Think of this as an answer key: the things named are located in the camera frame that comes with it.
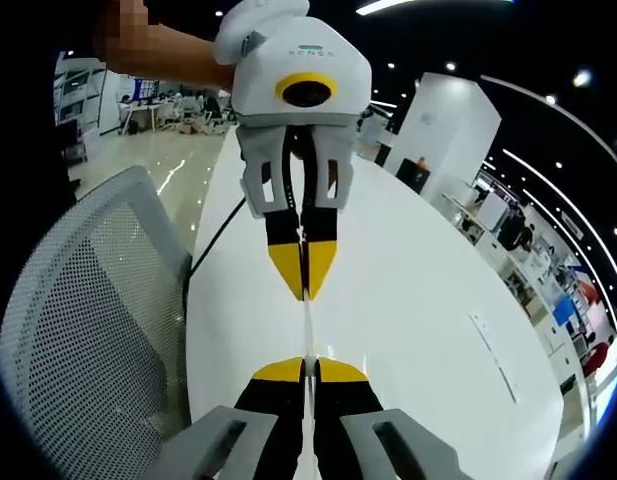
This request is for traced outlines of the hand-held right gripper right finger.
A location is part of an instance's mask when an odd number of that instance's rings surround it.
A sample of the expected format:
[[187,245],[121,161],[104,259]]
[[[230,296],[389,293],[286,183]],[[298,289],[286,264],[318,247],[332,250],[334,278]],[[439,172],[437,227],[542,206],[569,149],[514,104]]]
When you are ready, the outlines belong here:
[[401,409],[386,409],[365,374],[315,364],[314,453],[323,479],[467,479],[456,450]]

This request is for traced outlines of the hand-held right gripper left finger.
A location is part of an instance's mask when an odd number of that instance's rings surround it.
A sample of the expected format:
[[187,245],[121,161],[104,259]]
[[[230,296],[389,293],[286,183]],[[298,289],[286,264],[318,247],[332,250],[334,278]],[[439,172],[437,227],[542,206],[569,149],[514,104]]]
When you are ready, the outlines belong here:
[[233,407],[217,406],[169,440],[153,479],[291,479],[303,448],[305,360],[269,364]]

